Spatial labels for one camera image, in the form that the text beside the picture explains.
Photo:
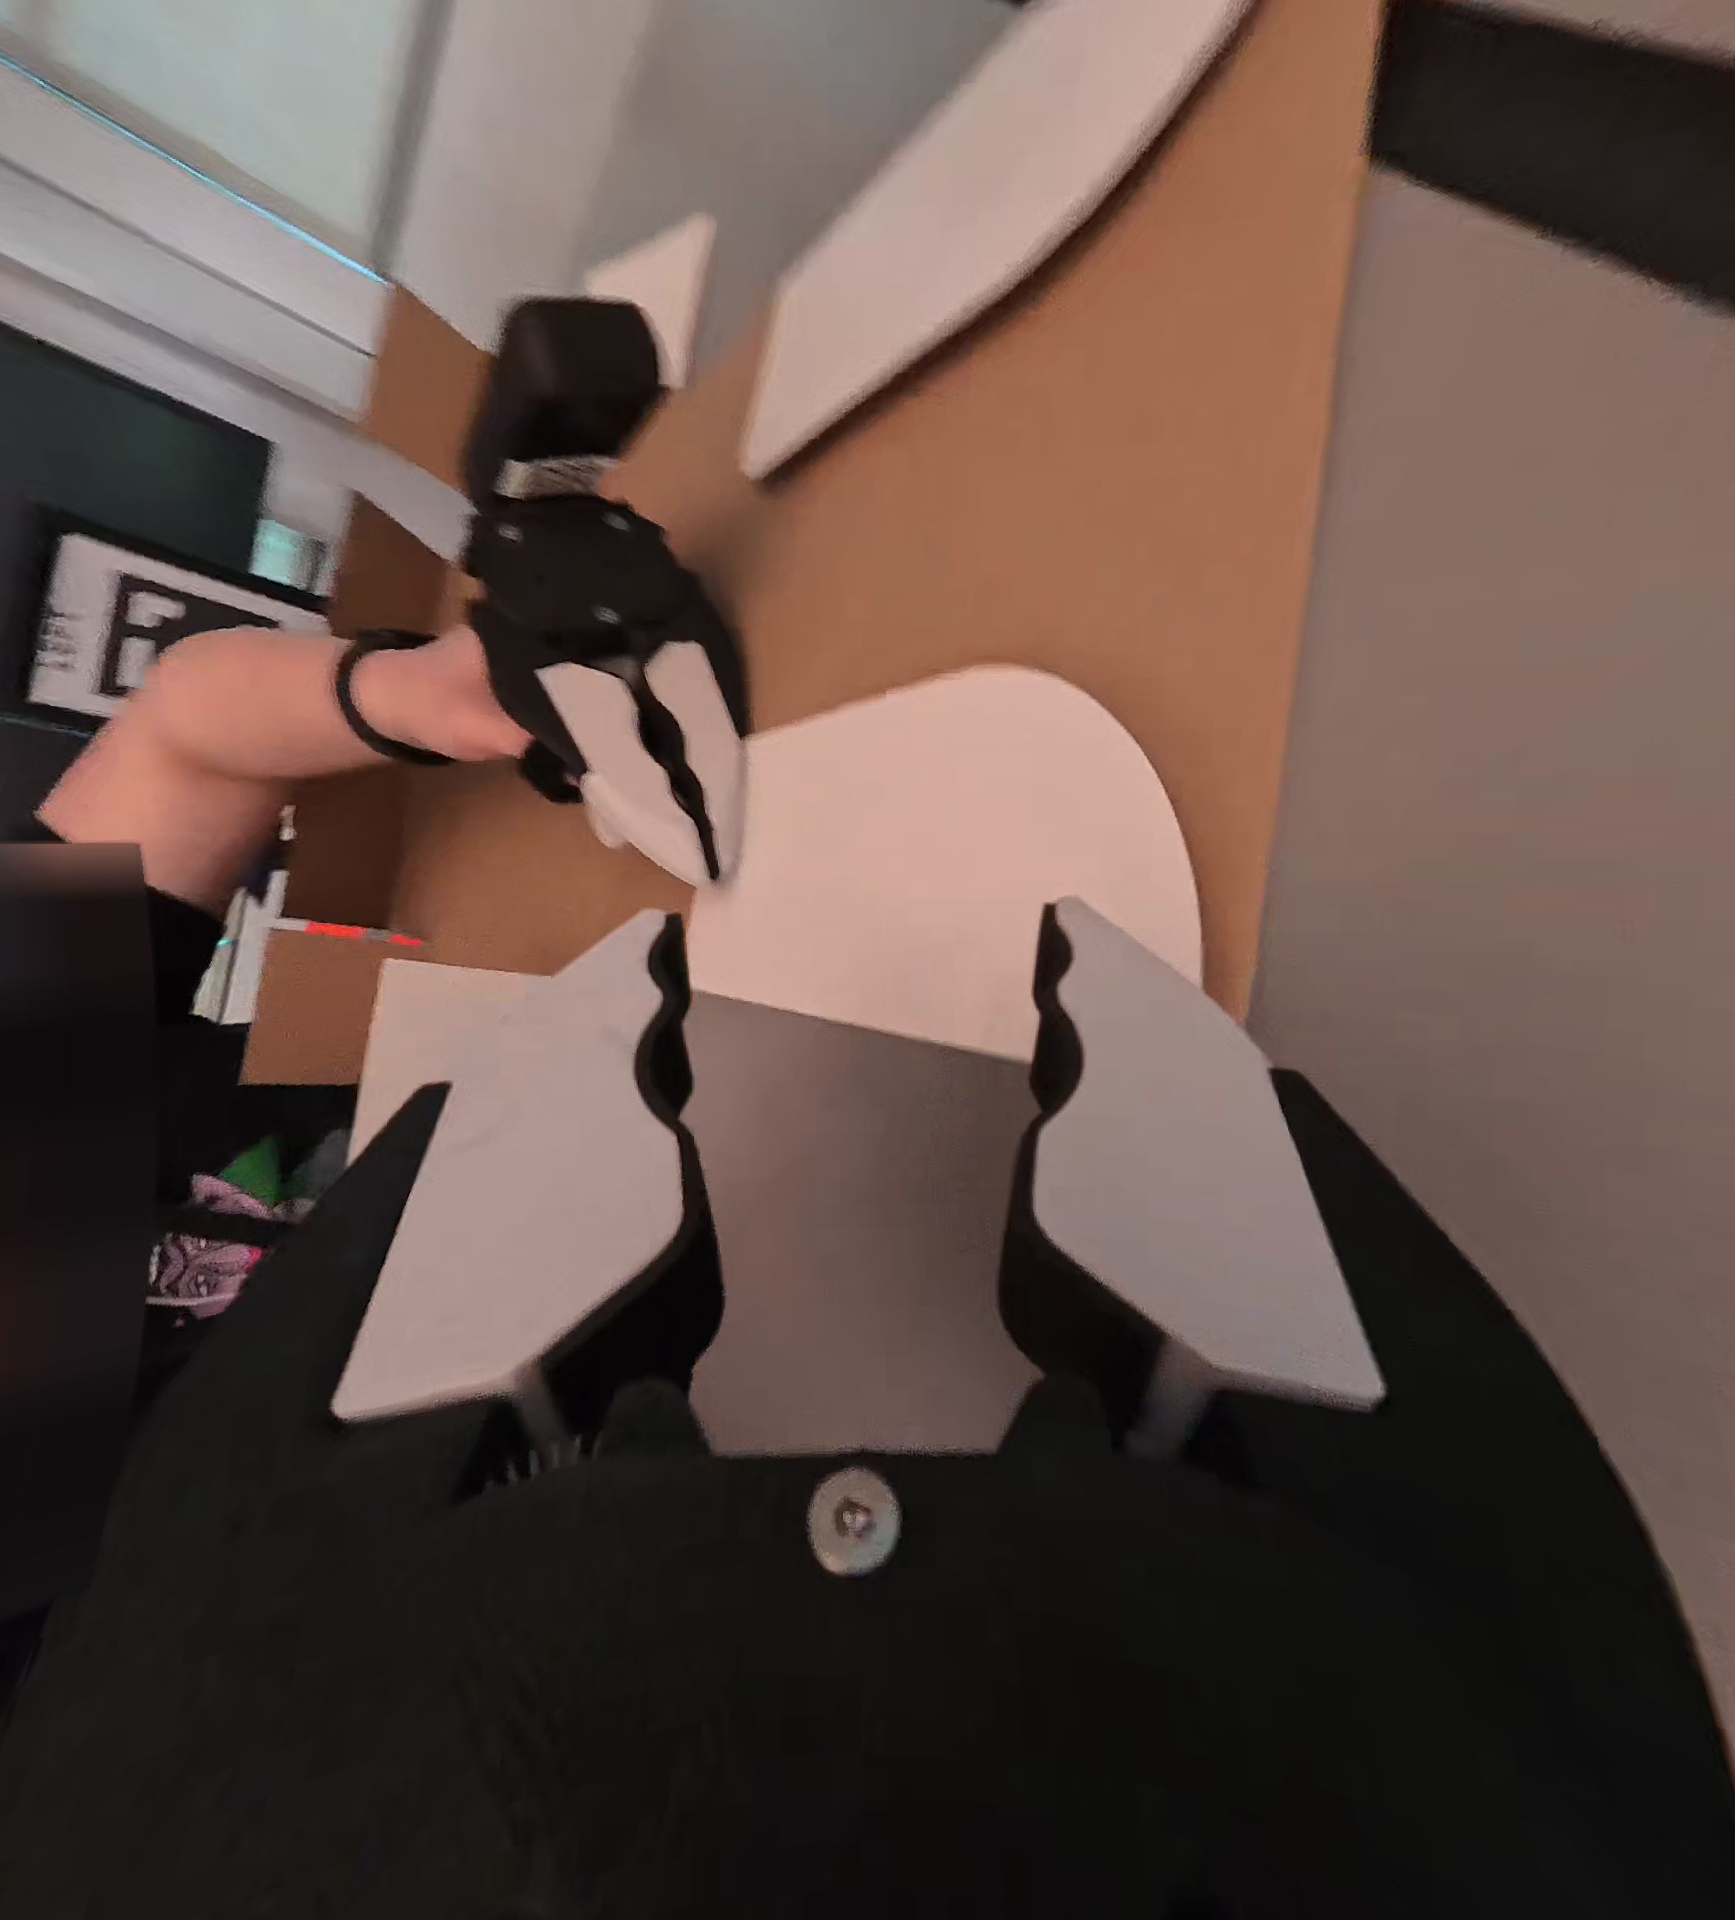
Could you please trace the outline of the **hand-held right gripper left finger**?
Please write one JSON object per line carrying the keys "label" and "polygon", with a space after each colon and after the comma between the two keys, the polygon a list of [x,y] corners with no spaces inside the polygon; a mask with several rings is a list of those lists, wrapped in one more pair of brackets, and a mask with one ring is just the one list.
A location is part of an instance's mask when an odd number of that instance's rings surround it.
{"label": "hand-held right gripper left finger", "polygon": [[443,1091],[331,1415],[507,1403],[591,1434],[615,1381],[685,1381],[723,1303],[691,1093],[685,924],[643,910],[557,975],[387,959],[351,1155]]}

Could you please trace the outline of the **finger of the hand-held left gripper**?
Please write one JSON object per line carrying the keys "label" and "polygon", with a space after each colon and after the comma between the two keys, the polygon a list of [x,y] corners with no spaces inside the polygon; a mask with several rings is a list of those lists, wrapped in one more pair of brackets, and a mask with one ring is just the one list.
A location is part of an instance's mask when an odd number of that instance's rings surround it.
{"label": "finger of the hand-held left gripper", "polygon": [[639,743],[649,763],[641,851],[689,887],[731,881],[747,824],[747,750],[697,640],[671,640],[647,663]]}
{"label": "finger of the hand-held left gripper", "polygon": [[717,830],[677,719],[641,682],[603,669],[557,663],[535,681],[577,761],[593,834],[683,885],[715,885]]}

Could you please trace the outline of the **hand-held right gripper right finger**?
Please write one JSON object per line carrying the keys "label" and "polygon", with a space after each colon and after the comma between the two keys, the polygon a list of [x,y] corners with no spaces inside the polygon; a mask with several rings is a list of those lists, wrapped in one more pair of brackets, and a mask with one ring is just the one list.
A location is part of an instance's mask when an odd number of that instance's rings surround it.
{"label": "hand-held right gripper right finger", "polygon": [[1363,1415],[1385,1381],[1263,1052],[1079,899],[1041,913],[1033,1117],[999,1315],[1119,1450],[1179,1454],[1221,1393]]}

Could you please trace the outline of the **white and brown cardboard box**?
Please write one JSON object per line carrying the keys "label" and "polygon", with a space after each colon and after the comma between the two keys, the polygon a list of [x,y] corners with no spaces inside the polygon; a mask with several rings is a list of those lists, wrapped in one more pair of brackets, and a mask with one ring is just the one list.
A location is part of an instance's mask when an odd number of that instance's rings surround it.
{"label": "white and brown cardboard box", "polygon": [[1041,913],[1241,1026],[1375,4],[1043,4],[671,398],[623,472],[745,647],[729,883],[495,769],[303,804],[249,1074],[359,1083],[387,959],[555,977],[687,914],[685,1126],[737,1454],[983,1452]]}

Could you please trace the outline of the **person's left forearm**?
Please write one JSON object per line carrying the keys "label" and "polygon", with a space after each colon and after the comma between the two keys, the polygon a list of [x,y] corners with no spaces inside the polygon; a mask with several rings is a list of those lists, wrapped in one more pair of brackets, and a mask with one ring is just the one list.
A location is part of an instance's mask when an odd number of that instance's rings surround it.
{"label": "person's left forearm", "polygon": [[237,871],[295,788],[375,765],[331,636],[239,628],[165,653],[35,810],[65,844],[133,847],[159,885]]}

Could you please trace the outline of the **person's left hand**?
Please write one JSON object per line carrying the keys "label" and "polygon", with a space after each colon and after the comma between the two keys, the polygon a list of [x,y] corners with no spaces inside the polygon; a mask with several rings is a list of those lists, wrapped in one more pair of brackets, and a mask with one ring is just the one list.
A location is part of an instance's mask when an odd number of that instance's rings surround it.
{"label": "person's left hand", "polygon": [[497,702],[467,624],[421,644],[327,640],[329,690],[307,700],[303,770],[519,761],[531,737]]}

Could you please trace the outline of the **black and white sign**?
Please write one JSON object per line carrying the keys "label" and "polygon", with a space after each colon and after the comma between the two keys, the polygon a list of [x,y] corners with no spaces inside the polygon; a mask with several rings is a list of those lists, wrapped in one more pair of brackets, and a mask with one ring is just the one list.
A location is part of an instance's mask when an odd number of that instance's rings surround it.
{"label": "black and white sign", "polygon": [[231,630],[321,636],[329,627],[305,591],[39,507],[15,599],[7,717],[85,741],[171,647]]}

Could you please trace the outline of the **window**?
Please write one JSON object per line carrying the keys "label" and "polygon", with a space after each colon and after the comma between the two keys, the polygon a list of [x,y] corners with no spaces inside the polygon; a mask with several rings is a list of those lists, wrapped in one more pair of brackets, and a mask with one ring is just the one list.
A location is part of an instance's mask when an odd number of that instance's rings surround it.
{"label": "window", "polygon": [[0,268],[353,418],[449,14],[0,3]]}

